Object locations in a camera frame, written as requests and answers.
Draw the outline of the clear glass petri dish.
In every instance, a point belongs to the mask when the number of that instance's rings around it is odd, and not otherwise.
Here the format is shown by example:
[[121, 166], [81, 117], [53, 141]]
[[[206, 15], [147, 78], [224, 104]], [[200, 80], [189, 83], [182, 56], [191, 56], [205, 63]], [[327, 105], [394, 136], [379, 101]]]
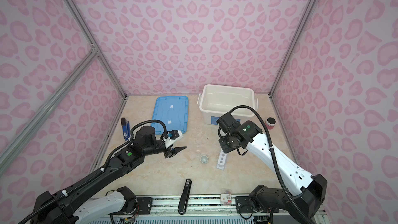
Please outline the clear glass petri dish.
[[198, 146], [204, 146], [208, 143], [209, 137], [205, 132], [198, 132], [194, 135], [194, 141]]

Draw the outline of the small white ceramic crucible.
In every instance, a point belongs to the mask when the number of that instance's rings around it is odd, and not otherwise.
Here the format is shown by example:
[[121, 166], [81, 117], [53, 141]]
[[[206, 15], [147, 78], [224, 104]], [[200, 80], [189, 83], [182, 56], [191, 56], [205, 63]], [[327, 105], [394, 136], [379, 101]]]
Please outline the small white ceramic crucible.
[[201, 155], [201, 156], [200, 156], [200, 162], [201, 162], [202, 164], [207, 164], [208, 161], [209, 161], [209, 157], [208, 157], [207, 155]]

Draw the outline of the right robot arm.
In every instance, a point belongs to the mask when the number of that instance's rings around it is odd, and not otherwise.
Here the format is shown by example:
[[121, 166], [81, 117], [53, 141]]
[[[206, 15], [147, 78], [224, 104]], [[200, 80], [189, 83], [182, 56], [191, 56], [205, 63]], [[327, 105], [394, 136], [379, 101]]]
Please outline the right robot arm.
[[231, 113], [217, 120], [219, 143], [224, 153], [239, 151], [252, 153], [276, 175], [279, 188], [258, 185], [248, 197], [248, 206], [254, 212], [276, 209], [287, 211], [301, 224], [313, 223], [313, 216], [322, 205], [327, 180], [306, 171], [273, 144], [268, 126], [263, 119], [258, 126], [248, 120], [237, 121]]

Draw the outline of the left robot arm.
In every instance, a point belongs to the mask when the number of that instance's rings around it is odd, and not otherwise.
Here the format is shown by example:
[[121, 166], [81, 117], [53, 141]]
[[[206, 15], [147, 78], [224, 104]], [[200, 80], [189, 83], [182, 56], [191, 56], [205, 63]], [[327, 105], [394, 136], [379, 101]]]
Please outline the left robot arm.
[[132, 172], [143, 164], [146, 156], [163, 153], [171, 158], [183, 147], [173, 144], [182, 139], [180, 130], [167, 131], [161, 139], [155, 136], [155, 129], [143, 126], [136, 138], [125, 142], [112, 151], [99, 169], [75, 184], [54, 194], [45, 192], [35, 201], [35, 206], [21, 223], [26, 224], [88, 224], [106, 215], [139, 212], [136, 195], [127, 186], [120, 187], [110, 195], [91, 200], [111, 182]]

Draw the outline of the white test tube rack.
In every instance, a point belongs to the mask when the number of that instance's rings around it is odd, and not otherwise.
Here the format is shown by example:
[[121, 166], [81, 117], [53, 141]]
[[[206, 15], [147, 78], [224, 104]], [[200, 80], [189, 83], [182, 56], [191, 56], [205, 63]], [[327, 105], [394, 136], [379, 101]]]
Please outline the white test tube rack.
[[221, 150], [217, 160], [216, 168], [219, 170], [224, 170], [226, 167], [226, 161], [227, 161], [227, 154], [225, 154], [223, 150]]

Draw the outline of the blue plastic bin lid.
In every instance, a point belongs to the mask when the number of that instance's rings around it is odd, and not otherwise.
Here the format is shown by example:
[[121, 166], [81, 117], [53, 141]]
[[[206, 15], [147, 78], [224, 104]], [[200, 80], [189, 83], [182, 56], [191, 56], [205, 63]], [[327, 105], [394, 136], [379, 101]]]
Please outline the blue plastic bin lid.
[[189, 99], [187, 96], [161, 96], [157, 98], [152, 119], [162, 121], [168, 131], [186, 133], [188, 127]]

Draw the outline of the black stapler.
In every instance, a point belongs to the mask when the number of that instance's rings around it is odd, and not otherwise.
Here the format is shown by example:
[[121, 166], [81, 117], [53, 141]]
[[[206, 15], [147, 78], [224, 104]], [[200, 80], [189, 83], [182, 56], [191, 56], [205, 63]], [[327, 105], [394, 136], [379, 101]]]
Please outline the black stapler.
[[180, 215], [184, 215], [187, 211], [191, 186], [192, 186], [192, 180], [186, 179], [186, 182], [183, 187], [183, 192], [180, 196], [180, 200], [179, 200], [179, 204], [178, 204], [178, 213]]

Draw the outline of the white plastic storage bin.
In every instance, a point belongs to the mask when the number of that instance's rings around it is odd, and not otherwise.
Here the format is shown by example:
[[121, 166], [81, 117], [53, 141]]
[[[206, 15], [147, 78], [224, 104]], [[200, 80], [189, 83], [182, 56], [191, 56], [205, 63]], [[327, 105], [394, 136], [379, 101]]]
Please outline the white plastic storage bin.
[[249, 88], [206, 85], [199, 94], [197, 104], [206, 124], [216, 125], [219, 117], [239, 105], [259, 108], [258, 98]]

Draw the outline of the pink jar black lid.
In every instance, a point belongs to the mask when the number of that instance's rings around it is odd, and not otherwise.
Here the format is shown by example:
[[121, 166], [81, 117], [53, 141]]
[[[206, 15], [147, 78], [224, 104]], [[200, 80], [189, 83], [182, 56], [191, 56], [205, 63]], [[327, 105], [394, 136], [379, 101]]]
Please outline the pink jar black lid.
[[265, 121], [265, 124], [269, 130], [273, 129], [276, 125], [276, 120], [272, 117], [268, 117]]

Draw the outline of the staples box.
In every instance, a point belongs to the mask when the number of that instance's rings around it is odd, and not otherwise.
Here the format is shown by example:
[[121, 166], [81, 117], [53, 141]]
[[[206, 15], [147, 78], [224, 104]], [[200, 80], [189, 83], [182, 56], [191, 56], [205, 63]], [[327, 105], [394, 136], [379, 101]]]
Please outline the staples box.
[[232, 193], [230, 189], [223, 188], [220, 194], [220, 202], [222, 205], [232, 205]]

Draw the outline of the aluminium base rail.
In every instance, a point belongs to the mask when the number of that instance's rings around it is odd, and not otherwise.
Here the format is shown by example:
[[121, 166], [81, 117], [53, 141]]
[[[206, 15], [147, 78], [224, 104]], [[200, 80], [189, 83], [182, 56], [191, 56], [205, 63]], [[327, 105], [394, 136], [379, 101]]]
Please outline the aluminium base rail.
[[122, 211], [127, 202], [119, 192], [91, 198], [75, 213], [79, 224], [295, 224], [287, 210], [249, 206], [248, 196], [232, 195], [232, 203], [221, 203], [221, 195], [191, 195], [186, 212], [178, 212], [179, 195], [138, 196], [135, 207]]

